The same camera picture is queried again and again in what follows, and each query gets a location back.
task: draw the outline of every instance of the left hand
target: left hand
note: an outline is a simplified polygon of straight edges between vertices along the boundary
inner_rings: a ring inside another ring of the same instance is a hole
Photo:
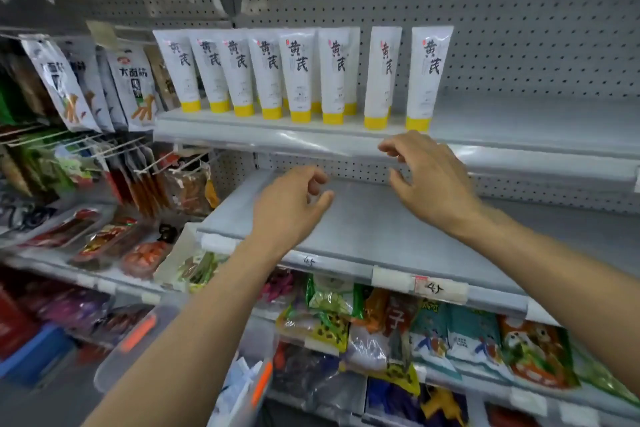
[[[262,191],[253,207],[252,241],[273,250],[279,261],[307,238],[333,202],[333,191],[320,194],[329,178],[315,165],[294,167]],[[310,197],[320,197],[310,204]]]

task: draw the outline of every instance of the forearm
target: forearm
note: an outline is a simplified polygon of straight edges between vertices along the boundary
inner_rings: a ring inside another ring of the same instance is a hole
[[[492,208],[470,218],[454,235],[502,269],[640,394],[640,330],[628,327],[628,318],[640,310],[635,277]]]
[[[206,425],[277,254],[251,238],[242,242],[84,426]]]

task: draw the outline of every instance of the hand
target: hand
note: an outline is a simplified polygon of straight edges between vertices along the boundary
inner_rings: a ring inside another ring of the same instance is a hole
[[[409,165],[412,183],[396,169],[389,169],[389,180],[404,206],[420,220],[455,236],[469,219],[482,214],[484,205],[467,168],[448,146],[411,130],[385,139],[378,149]]]
[[[253,207],[252,241],[273,251],[277,261],[316,228],[333,202],[333,191],[320,194],[329,178],[314,165],[294,167],[262,191]],[[320,197],[310,204],[310,196]]]

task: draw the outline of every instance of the yellow cap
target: yellow cap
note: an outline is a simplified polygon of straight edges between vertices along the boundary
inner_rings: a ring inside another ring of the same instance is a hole
[[[369,130],[384,130],[387,128],[387,117],[364,117],[364,126]]]
[[[236,117],[250,117],[253,115],[253,104],[244,105],[243,107],[234,107],[234,114]]]
[[[344,114],[341,113],[323,113],[322,121],[327,125],[342,125],[344,123]]]
[[[296,123],[311,122],[311,110],[307,110],[306,112],[291,112],[291,121]]]
[[[229,111],[229,101],[210,101],[209,107],[213,113],[224,113]]]
[[[427,131],[429,130],[430,118],[406,118],[406,130]]]
[[[182,104],[182,111],[189,113],[200,111],[200,100],[197,99],[196,101],[185,101]]]
[[[345,103],[344,104],[344,114],[345,115],[356,115],[358,113],[358,104],[357,103]]]
[[[277,120],[278,118],[282,118],[282,107],[263,108],[262,118],[265,120]]]

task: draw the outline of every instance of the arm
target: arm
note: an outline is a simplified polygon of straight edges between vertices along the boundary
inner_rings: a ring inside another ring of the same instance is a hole
[[[409,165],[412,183],[395,169],[390,182],[412,213],[492,261],[640,394],[638,279],[483,204],[465,166],[444,144],[410,131],[379,148]]]
[[[296,167],[265,188],[252,233],[107,393],[84,427],[205,426],[244,326],[278,261],[314,229],[333,200],[326,175]]]

